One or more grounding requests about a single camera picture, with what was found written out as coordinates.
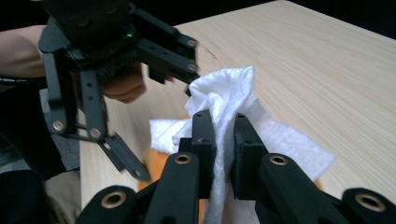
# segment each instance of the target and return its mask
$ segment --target light wood surface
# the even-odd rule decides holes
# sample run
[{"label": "light wood surface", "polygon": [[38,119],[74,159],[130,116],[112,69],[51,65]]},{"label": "light wood surface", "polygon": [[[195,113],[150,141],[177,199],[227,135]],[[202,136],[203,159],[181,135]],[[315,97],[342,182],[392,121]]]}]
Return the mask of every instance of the light wood surface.
[{"label": "light wood surface", "polygon": [[[253,66],[254,92],[273,116],[335,155],[320,178],[340,198],[363,187],[396,203],[396,41],[287,1],[179,25],[199,41],[200,75]],[[150,119],[186,116],[182,83],[157,84],[136,102],[107,101],[109,125],[140,159]],[[100,189],[126,185],[95,144],[81,143],[82,204]]]}]

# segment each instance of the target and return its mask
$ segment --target white towel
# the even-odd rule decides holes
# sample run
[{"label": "white towel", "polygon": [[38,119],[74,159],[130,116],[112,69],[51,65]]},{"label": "white towel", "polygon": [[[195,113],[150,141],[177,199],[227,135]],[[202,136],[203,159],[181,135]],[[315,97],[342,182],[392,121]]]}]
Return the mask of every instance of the white towel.
[{"label": "white towel", "polygon": [[[254,202],[233,199],[229,175],[233,165],[233,124],[237,113],[248,117],[269,152],[294,159],[312,179],[317,179],[334,156],[303,133],[272,119],[252,93],[253,67],[225,68],[190,84],[185,108],[190,117],[209,109],[215,129],[217,156],[210,201],[205,203],[204,223],[259,223]],[[191,119],[150,121],[151,147],[169,154],[178,151],[180,137],[191,137]]]}]

